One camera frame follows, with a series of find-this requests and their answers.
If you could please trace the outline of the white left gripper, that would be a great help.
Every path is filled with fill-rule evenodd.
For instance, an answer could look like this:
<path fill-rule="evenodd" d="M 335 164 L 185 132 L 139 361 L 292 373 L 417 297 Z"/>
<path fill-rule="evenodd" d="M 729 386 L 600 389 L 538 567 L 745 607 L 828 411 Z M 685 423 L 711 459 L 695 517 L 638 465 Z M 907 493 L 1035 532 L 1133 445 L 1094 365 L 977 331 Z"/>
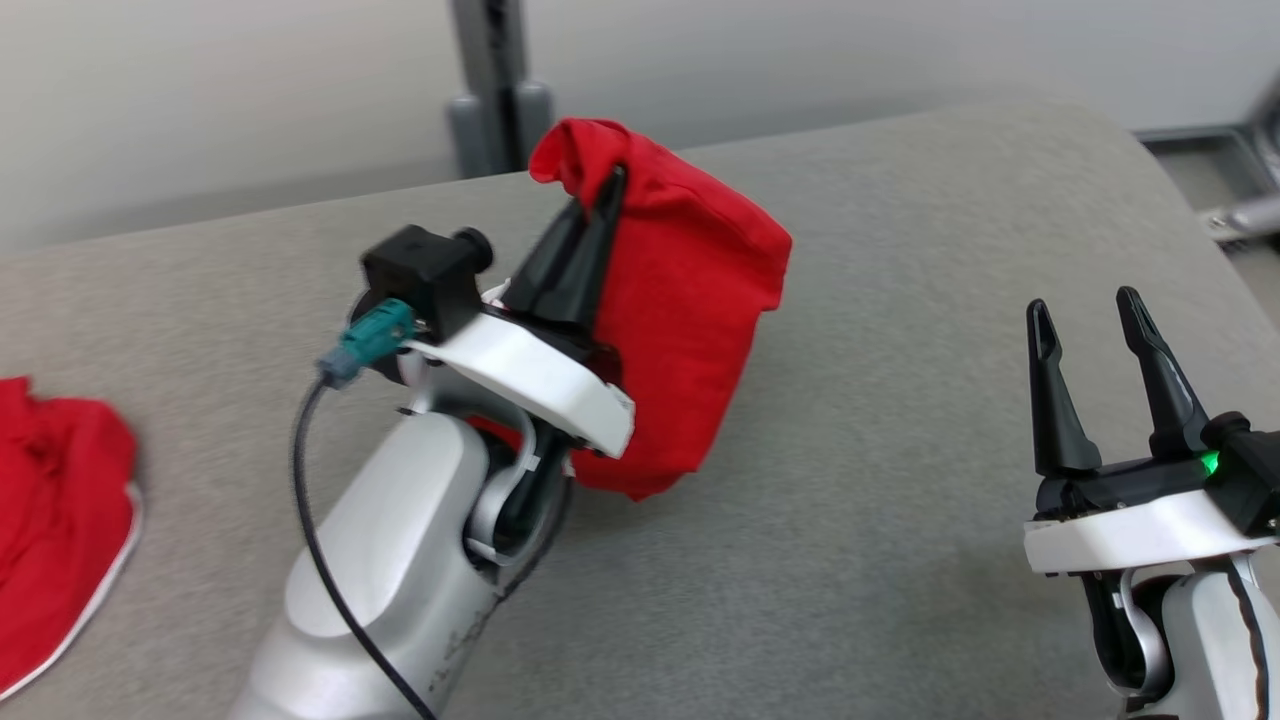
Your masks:
<path fill-rule="evenodd" d="M 518 270 L 503 304 L 512 313 L 548 313 L 554 323 L 593 331 L 625 206 L 627 169 L 612 167 L 590 208 L 577 199 L 552 219 Z M 497 315 L 474 284 L 448 290 L 443 306 L 465 323 L 438 345 L 408 331 L 387 355 L 417 395 L 419 415 L 402 418 L 375 459 L 481 459 L 477 432 L 449 411 L 461 407 L 521 427 L 520 459 L 545 457 L 535 420 L 552 437 L 621 457 L 634 433 L 634 404 L 614 386 L 531 331 Z"/>

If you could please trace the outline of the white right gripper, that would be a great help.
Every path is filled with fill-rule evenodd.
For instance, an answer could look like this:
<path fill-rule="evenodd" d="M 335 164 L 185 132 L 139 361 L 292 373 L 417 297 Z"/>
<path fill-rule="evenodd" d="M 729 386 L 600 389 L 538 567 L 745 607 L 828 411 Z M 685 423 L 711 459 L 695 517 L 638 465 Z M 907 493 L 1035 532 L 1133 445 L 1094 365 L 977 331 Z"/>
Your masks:
<path fill-rule="evenodd" d="M 1048 306 L 1032 301 L 1027 342 L 1034 465 L 1047 478 L 1036 495 L 1036 515 L 1023 527 L 1030 569 L 1119 571 L 1280 544 L 1275 530 L 1242 533 L 1206 493 L 1217 468 L 1217 455 L 1201 438 L 1206 411 L 1139 292 L 1120 287 L 1116 306 L 1126 346 L 1140 365 L 1153 424 L 1151 455 L 1174 462 L 1147 459 L 1101 468 L 1100 450 L 1083 430 L 1061 372 L 1062 348 Z"/>

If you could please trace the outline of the red lettered jersey top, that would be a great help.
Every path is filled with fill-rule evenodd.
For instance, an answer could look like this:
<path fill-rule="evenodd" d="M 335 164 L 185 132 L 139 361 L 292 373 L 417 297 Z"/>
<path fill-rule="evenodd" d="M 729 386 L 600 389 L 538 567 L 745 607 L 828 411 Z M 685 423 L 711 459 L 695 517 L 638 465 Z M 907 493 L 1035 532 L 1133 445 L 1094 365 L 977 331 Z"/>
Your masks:
<path fill-rule="evenodd" d="M 595 337 L 620 352 L 635 428 L 622 457 L 577 450 L 572 464 L 580 484 L 641 501 L 710 452 L 756 324 L 780 306 L 792 240 L 751 200 L 614 120 L 559 120 L 529 172 L 594 201 L 616 165 L 628 178 Z"/>

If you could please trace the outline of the red shorts white trim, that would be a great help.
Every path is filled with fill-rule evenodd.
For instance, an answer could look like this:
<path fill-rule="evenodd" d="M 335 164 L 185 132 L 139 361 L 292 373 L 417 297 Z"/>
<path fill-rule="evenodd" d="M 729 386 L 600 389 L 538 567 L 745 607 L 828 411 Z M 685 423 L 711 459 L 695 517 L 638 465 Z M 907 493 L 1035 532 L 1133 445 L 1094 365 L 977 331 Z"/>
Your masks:
<path fill-rule="evenodd" d="M 143 521 L 136 454 L 109 404 L 0 379 L 0 702 L 69 650 L 125 566 Z"/>

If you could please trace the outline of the chrome tube end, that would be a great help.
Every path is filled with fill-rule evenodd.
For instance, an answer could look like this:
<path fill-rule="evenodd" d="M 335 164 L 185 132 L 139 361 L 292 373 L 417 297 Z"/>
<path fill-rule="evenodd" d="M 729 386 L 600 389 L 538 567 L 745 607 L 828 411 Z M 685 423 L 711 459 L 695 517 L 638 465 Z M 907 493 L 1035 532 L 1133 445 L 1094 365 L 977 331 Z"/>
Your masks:
<path fill-rule="evenodd" d="M 1219 245 L 1280 236 L 1280 193 L 1210 209 L 1199 214 L 1199 222 Z"/>

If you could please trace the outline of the grey partition post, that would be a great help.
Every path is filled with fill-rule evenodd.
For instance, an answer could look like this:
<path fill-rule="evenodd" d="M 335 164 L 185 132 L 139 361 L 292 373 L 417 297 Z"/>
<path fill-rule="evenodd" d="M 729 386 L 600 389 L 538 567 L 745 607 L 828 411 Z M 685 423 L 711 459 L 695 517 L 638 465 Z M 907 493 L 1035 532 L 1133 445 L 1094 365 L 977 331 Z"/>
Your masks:
<path fill-rule="evenodd" d="M 553 124 L 550 90 L 531 77 L 524 0 L 448 0 L 463 92 L 445 109 L 463 178 L 524 172 Z"/>

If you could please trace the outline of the grey metal floor frame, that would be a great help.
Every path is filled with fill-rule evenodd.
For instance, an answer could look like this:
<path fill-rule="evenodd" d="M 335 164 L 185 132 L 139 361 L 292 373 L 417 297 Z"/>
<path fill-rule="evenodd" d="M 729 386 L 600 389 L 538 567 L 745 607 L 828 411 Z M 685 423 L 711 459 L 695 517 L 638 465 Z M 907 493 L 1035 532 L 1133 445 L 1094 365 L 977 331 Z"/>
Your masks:
<path fill-rule="evenodd" d="M 1135 138 L 1196 211 L 1280 196 L 1280 70 L 1238 120 L 1143 129 Z"/>

